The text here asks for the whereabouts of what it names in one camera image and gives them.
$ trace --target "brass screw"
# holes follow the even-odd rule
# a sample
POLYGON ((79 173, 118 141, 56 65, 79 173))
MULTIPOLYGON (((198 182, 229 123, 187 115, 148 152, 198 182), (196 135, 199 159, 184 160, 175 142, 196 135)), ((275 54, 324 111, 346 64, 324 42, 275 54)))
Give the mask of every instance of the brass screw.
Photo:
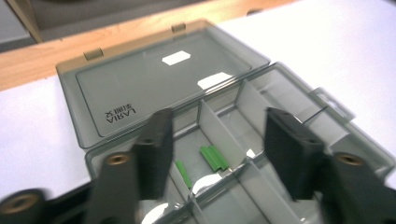
POLYGON ((338 155, 337 159, 349 165, 356 165, 356 166, 363 165, 363 161, 361 159, 352 155, 347 155, 347 154, 338 155))
POLYGON ((119 155, 114 155, 106 160, 107 164, 109 165, 120 165, 125 163, 126 161, 129 160, 129 156, 119 154, 119 155))
POLYGON ((3 214, 19 213, 33 206, 38 201, 38 196, 35 194, 22 194, 11 198, 8 202, 3 204, 0 212, 3 214))

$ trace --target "white table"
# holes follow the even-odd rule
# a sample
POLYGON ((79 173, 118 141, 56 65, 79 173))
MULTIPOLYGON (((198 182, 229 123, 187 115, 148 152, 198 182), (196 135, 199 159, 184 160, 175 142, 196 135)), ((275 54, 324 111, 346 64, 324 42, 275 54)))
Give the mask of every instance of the white table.
MULTIPOLYGON (((306 0, 220 27, 324 87, 396 155, 395 21, 388 2, 306 0)), ((0 198, 30 188, 57 197, 90 180, 57 77, 0 92, 0 106, 0 198)))

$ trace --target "gray lid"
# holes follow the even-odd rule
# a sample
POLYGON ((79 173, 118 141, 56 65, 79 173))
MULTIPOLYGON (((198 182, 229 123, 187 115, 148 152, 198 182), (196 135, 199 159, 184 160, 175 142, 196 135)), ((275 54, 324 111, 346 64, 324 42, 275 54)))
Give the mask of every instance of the gray lid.
POLYGON ((206 21, 57 65, 79 145, 90 148, 269 61, 206 21))

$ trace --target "black object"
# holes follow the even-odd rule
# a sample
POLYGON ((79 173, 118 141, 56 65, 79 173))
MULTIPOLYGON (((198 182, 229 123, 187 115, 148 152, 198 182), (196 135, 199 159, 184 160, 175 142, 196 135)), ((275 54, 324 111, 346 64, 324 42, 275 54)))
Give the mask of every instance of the black object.
POLYGON ((128 152, 105 158, 99 177, 46 201, 41 189, 0 202, 1 224, 140 223, 138 201, 159 199, 173 159, 173 111, 158 111, 128 152))
POLYGON ((323 143, 289 113, 269 108, 264 148, 293 200, 321 191, 327 223, 395 224, 396 199, 355 155, 323 153, 323 143))

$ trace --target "open box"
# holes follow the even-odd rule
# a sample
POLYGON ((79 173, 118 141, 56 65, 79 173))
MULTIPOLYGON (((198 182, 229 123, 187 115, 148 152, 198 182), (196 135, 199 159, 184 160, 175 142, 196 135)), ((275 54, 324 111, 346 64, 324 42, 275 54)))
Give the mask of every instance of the open box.
POLYGON ((321 223, 318 201, 292 201, 265 157, 268 107, 294 115, 327 153, 362 157, 382 179, 394 161, 326 91, 268 64, 198 21, 88 53, 58 72, 92 178, 107 155, 131 148, 151 114, 174 108, 174 159, 185 164, 192 188, 173 164, 164 197, 141 202, 147 223, 321 223), (211 169, 200 153, 207 146, 216 146, 228 169, 211 169))

